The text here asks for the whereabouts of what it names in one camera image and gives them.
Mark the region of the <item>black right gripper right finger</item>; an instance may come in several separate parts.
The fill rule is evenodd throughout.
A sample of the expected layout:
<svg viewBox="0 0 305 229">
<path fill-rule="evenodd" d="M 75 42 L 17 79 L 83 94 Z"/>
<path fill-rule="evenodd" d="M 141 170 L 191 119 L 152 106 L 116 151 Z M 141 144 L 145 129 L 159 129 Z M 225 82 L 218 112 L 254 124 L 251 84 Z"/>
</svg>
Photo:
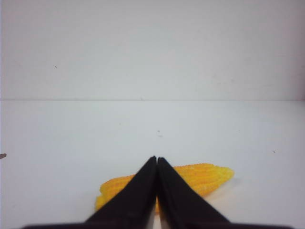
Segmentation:
<svg viewBox="0 0 305 229">
<path fill-rule="evenodd" d="M 158 201 L 162 225 L 230 225 L 163 157 L 158 158 Z"/>
</svg>

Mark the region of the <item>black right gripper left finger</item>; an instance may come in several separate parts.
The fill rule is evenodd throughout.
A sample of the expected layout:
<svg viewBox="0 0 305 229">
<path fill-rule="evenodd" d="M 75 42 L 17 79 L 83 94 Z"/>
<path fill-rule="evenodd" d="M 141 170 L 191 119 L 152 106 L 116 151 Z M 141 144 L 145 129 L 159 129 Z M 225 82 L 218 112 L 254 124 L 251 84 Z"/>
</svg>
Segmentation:
<svg viewBox="0 0 305 229">
<path fill-rule="evenodd" d="M 151 157 L 114 198 L 86 220 L 98 225 L 149 225 L 157 195 L 157 159 Z"/>
</svg>

